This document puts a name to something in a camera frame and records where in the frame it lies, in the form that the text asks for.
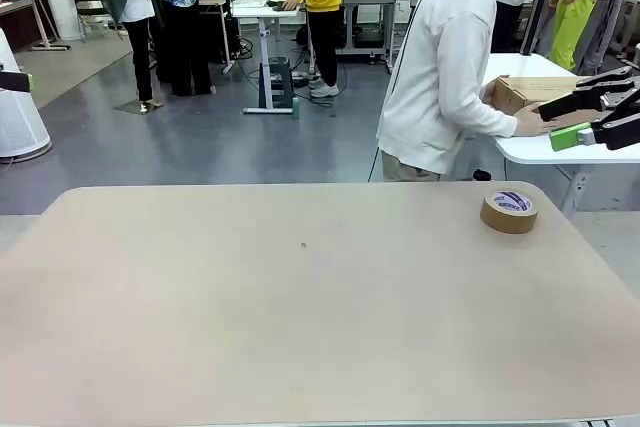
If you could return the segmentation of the person's right hand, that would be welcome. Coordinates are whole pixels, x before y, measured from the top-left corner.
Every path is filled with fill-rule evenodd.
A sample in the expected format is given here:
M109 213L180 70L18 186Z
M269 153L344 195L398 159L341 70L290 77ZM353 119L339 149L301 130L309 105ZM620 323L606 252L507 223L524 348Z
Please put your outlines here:
M540 103L524 106L515 113L517 121L514 137L536 137L548 134L559 125L557 120L544 121L539 113Z

